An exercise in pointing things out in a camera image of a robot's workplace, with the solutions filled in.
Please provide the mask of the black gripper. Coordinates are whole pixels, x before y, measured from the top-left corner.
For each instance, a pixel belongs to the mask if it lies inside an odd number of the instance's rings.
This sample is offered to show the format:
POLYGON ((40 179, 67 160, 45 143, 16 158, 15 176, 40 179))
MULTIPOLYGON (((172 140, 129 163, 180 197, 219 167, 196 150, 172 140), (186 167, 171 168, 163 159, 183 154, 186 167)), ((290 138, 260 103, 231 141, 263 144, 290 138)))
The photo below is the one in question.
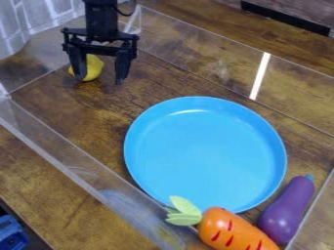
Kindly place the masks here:
POLYGON ((63 50, 67 52, 75 77, 87 75, 85 54, 116 56, 115 83, 123 84, 137 55, 139 37, 119 29, 119 16, 128 17, 117 7, 117 0, 83 0, 84 28, 64 27, 63 50))

